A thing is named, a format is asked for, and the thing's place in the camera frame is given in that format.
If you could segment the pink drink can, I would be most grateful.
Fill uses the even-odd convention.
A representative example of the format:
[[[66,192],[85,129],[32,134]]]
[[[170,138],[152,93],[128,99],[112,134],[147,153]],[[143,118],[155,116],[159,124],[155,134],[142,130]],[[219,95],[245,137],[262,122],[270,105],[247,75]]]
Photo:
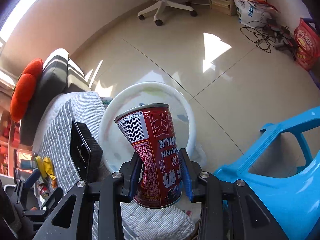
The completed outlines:
[[[40,196],[47,200],[50,196],[50,191],[45,183],[41,183],[37,186]]]

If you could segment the red snack bag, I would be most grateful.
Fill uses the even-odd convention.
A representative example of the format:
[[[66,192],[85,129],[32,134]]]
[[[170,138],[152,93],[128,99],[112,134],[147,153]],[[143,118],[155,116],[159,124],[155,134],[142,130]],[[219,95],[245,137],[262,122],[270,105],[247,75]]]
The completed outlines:
[[[306,71],[310,71],[319,58],[319,31],[311,18],[300,18],[294,31],[297,43],[296,60]]]

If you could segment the grey striped quilted cover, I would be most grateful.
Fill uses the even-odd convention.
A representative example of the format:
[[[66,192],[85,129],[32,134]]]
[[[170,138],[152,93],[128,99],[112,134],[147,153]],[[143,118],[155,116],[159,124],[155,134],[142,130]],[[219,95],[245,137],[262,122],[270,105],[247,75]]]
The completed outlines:
[[[64,193],[82,179],[90,181],[81,176],[73,157],[79,155],[82,145],[98,143],[103,113],[111,101],[95,92],[67,93],[53,98],[44,111],[33,151],[51,160]],[[135,201],[123,203],[121,218],[125,239],[186,239],[195,229],[195,223],[176,205],[156,210]]]

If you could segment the white plastic bag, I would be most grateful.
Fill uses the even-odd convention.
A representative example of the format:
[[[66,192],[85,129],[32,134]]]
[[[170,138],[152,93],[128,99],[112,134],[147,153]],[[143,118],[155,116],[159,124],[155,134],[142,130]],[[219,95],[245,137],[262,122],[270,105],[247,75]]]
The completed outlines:
[[[279,14],[279,11],[269,4],[248,0],[234,0],[234,4],[239,22],[247,27],[263,27],[267,24],[267,19],[272,20]]]

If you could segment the red tomato cushion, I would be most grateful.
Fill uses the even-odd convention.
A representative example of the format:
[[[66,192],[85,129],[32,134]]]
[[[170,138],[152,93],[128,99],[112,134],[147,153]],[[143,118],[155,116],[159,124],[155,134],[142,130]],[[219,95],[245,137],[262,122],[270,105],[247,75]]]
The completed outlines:
[[[43,70],[43,61],[41,58],[33,59],[21,73],[10,103],[10,114],[14,122],[20,121],[25,115],[29,101],[35,93],[37,82],[39,81]]]

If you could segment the black plastic tray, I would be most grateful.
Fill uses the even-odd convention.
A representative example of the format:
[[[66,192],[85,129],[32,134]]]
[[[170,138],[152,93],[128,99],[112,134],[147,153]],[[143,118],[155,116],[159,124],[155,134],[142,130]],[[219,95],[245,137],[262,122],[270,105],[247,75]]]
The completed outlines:
[[[72,121],[70,155],[79,177],[93,183],[98,180],[103,150],[85,123]]]

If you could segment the green yellow sponge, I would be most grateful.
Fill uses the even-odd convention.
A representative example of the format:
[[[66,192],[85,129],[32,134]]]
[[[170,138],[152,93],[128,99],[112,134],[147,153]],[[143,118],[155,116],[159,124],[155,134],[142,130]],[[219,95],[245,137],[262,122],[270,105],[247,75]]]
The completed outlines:
[[[44,168],[44,163],[43,163],[43,159],[40,157],[40,156],[36,156],[34,158],[34,161],[37,165],[37,168],[39,169],[40,171],[40,174],[41,174],[41,177],[43,179],[46,179],[48,177],[46,171],[45,171],[45,168]]]

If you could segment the black seat cushion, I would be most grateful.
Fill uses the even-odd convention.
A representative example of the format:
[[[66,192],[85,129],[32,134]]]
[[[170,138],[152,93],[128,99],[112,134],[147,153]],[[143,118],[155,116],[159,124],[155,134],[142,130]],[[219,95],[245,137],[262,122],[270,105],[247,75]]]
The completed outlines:
[[[36,130],[49,103],[59,94],[90,91],[84,72],[63,48],[53,51],[45,60],[27,111],[20,121],[20,143],[32,146]]]

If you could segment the yellow snack wrapper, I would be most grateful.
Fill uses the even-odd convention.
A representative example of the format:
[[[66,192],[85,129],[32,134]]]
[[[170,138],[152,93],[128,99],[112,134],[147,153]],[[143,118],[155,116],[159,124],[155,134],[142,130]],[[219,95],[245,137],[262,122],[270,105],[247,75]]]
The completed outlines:
[[[53,188],[57,188],[57,178],[54,172],[52,161],[49,157],[43,158],[43,165],[46,174],[49,176]]]

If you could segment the pink white bookshelf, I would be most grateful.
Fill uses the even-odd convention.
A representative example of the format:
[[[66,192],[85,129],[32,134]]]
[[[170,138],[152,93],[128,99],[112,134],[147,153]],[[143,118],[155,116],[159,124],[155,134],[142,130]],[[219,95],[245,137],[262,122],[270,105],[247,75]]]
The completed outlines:
[[[13,179],[22,159],[32,159],[31,147],[20,142],[20,122],[14,122],[1,106],[1,176]]]

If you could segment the red milk drink can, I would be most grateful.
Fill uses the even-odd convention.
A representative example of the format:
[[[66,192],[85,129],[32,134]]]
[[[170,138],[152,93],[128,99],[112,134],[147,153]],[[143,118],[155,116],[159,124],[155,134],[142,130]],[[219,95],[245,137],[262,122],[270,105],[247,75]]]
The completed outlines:
[[[175,204],[182,194],[182,175],[169,105],[135,107],[114,122],[144,164],[135,201],[148,208]]]

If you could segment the white patterned trash bin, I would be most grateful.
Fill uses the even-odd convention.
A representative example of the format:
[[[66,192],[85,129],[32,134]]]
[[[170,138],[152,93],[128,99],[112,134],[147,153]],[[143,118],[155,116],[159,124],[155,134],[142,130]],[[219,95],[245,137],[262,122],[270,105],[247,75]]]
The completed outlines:
[[[169,105],[171,117],[164,114],[152,116],[142,121],[142,117],[135,115],[132,123],[138,128],[138,135],[120,130],[115,122],[117,116],[135,107],[143,107],[152,103]],[[193,110],[184,96],[175,88],[160,82],[142,82],[128,87],[120,92],[105,109],[99,127],[99,145],[103,150],[103,163],[111,172],[120,170],[122,163],[131,160],[134,148],[125,135],[130,139],[139,139],[146,126],[151,125],[150,139],[155,139],[159,134],[174,132],[177,149],[184,148],[190,159],[195,158],[196,152],[196,122]]]

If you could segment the white office chair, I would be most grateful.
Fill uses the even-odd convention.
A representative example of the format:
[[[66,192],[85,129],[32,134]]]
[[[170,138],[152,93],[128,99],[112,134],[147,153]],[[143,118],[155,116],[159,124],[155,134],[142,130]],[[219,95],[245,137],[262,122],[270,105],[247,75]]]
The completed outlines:
[[[143,21],[145,20],[145,14],[152,11],[156,11],[153,17],[153,21],[155,25],[160,27],[163,25],[163,21],[160,19],[160,16],[166,8],[175,8],[175,9],[188,11],[192,17],[197,17],[197,11],[193,9],[190,3],[181,4],[181,3],[173,2],[170,0],[158,0],[155,4],[140,11],[137,16],[140,21]]]

